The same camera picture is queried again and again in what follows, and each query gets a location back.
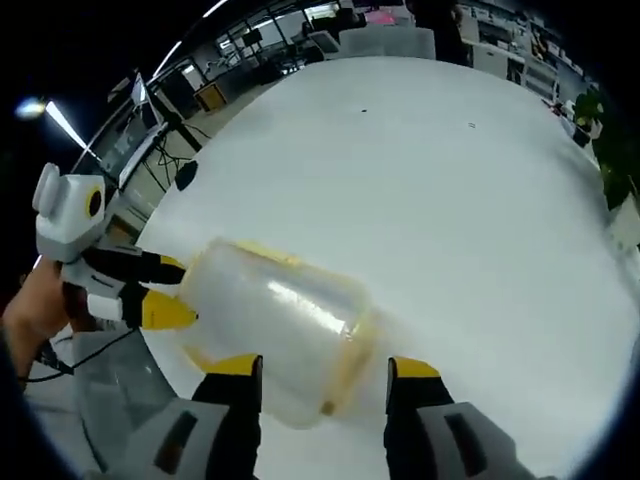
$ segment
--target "monitor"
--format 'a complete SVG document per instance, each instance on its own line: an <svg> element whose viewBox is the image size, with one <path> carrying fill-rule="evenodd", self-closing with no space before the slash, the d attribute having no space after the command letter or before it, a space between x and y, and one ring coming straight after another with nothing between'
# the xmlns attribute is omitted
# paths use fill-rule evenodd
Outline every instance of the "monitor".
<svg viewBox="0 0 640 480"><path fill-rule="evenodd" d="M244 42L245 47L255 45L260 40L262 40L262 34L260 33L260 30L250 30L249 33L245 33L242 36L242 41Z"/></svg>

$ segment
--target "desk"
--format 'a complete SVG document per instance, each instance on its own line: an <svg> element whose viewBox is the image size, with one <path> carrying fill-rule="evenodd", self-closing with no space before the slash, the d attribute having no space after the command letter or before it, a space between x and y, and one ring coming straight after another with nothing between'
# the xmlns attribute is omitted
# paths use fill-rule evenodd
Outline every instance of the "desk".
<svg viewBox="0 0 640 480"><path fill-rule="evenodd" d="M397 319L390 351L436 366L534 473L562 477L626 384L637 304L597 169L536 95L461 68L364 57L285 78L197 154L139 245L189 263L215 236L252 239L359 279ZM175 334L144 335L189 398L202 375ZM366 424L263 415L256 476L387 479L385 380Z"/></svg>
<svg viewBox="0 0 640 480"><path fill-rule="evenodd" d="M513 60L514 62L519 63L521 65L524 65L525 63L525 59L523 56L518 55L517 53L514 53L514 52L510 52L509 50L505 50L504 48L497 47L490 43L474 42L473 40L468 40L465 38L462 39L462 42L465 43L466 45L469 45L470 47L473 47L474 45L480 46L498 55L503 55L507 57L509 60Z"/></svg>
<svg viewBox="0 0 640 480"><path fill-rule="evenodd" d="M136 148L133 152L124 168L118 175L118 188L123 190L135 172L136 168L140 165L141 162L147 158L151 150L155 148L158 142L162 139L162 136L165 135L169 131L169 125L165 122L162 125L156 125L149 129L149 133L142 141L142 143Z"/></svg>

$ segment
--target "pink object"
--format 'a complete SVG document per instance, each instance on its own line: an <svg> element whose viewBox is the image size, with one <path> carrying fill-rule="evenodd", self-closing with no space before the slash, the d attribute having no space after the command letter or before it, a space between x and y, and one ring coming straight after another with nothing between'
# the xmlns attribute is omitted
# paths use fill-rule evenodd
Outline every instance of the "pink object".
<svg viewBox="0 0 640 480"><path fill-rule="evenodd" d="M367 23L375 23L376 25L395 25L396 19L391 13L383 10L374 10L364 14Z"/></svg>

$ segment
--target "ceiling light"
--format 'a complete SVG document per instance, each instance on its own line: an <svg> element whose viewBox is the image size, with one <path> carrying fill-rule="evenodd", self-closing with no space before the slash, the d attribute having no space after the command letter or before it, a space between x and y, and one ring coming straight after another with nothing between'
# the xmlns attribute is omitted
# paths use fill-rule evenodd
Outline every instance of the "ceiling light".
<svg viewBox="0 0 640 480"><path fill-rule="evenodd" d="M73 139L73 141L75 141L78 145L80 145L84 149L88 148L87 144L84 142L84 140L82 140L82 138L80 138L80 135L76 133L76 131L69 124L69 122L64 117L64 115L62 115L62 112L60 111L60 109L55 103L53 102L47 103L45 110L49 115L51 115L51 118L53 118L56 121L56 123L60 125L60 127L67 133L67 135L69 135Z"/></svg>
<svg viewBox="0 0 640 480"><path fill-rule="evenodd" d="M36 98L26 98L16 107L15 113L21 120L33 120L44 113L45 103Z"/></svg>
<svg viewBox="0 0 640 480"><path fill-rule="evenodd" d="M279 17L276 17L276 20L280 20L283 16L284 15L280 15ZM269 20L265 20L264 22L259 23L258 25L252 27L252 30L257 30L258 28L266 27L270 23L273 23L273 19L272 18L270 18Z"/></svg>
<svg viewBox="0 0 640 480"><path fill-rule="evenodd" d="M219 9L222 5L224 5L225 3L227 3L227 0L220 0L218 3L216 3L213 7L211 7L209 10L207 10L207 13L205 13L202 18L207 18L209 15L211 15L213 12L215 12L217 9Z"/></svg>
<svg viewBox="0 0 640 480"><path fill-rule="evenodd" d="M160 62L160 65L158 65L158 68L156 68L156 71L153 72L153 78L158 76L158 73L160 73L160 70L162 69L162 67L164 67L164 64L167 63L167 60L169 60L169 57L171 57L171 55L173 55L173 52L175 52L180 45L182 45L182 40L177 42L173 46L173 48L171 50L169 50L169 53L167 53L167 56L164 57L164 60L162 60L162 62Z"/></svg>

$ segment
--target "fluorescent light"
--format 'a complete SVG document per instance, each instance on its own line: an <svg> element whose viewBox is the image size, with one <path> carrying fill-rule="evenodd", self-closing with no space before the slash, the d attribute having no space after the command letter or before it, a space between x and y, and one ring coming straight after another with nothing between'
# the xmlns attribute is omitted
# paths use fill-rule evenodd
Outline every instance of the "fluorescent light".
<svg viewBox="0 0 640 480"><path fill-rule="evenodd" d="M56 123L60 125L60 127L67 133L67 135L69 135L78 145L80 145L85 150L88 149L87 144L84 142L84 140L82 140L82 138L80 138L80 135L76 133L67 119L64 118L64 115L62 115L62 112L55 103L53 103L52 101L47 103L45 110L49 115L51 115L51 118L53 118Z"/></svg>
<svg viewBox="0 0 640 480"><path fill-rule="evenodd" d="M16 115L22 120L32 120L44 113L45 104L35 98L27 98L16 107Z"/></svg>
<svg viewBox="0 0 640 480"><path fill-rule="evenodd" d="M282 17L284 17L284 15L280 15L279 17L276 17L276 20L280 20ZM269 25L270 23L273 23L273 19L270 18L269 20L265 20L262 23L259 23L258 25L251 27L253 30L257 30L258 28L262 28L265 27L267 25Z"/></svg>
<svg viewBox="0 0 640 480"><path fill-rule="evenodd" d="M153 72L153 78L158 76L158 73L160 73L160 70L162 69L162 67L164 67L164 64L167 63L167 60L169 60L169 57L171 57L171 55L173 55L173 52L175 52L180 45L182 45L182 40L177 42L173 46L173 48L171 50L169 50L169 53L167 53L167 56L164 57L164 60L162 60L162 62L160 62L160 65L158 65L158 68L156 68L156 71Z"/></svg>
<svg viewBox="0 0 640 480"><path fill-rule="evenodd" d="M335 6L336 5L334 3L326 3L324 5L318 5L316 7L305 8L304 12L308 17L311 17L311 19L329 17L335 15Z"/></svg>
<svg viewBox="0 0 640 480"><path fill-rule="evenodd" d="M216 3L213 7L211 7L209 10L207 10L207 13L205 13L202 18L207 18L209 15L211 15L213 12L215 12L217 9L219 9L222 5L224 5L225 3L227 3L227 0L220 0L218 3Z"/></svg>

